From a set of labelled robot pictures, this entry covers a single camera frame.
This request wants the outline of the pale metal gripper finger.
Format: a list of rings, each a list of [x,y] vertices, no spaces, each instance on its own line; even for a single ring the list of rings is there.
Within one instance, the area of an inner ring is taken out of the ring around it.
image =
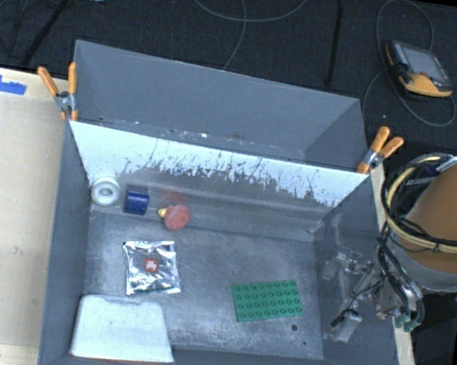
[[[327,325],[323,333],[324,338],[329,341],[346,344],[362,321],[362,316],[357,312],[344,310]]]
[[[345,279],[357,284],[372,272],[372,267],[373,261],[366,259],[361,253],[339,250],[324,264],[321,276],[331,280],[342,274]]]

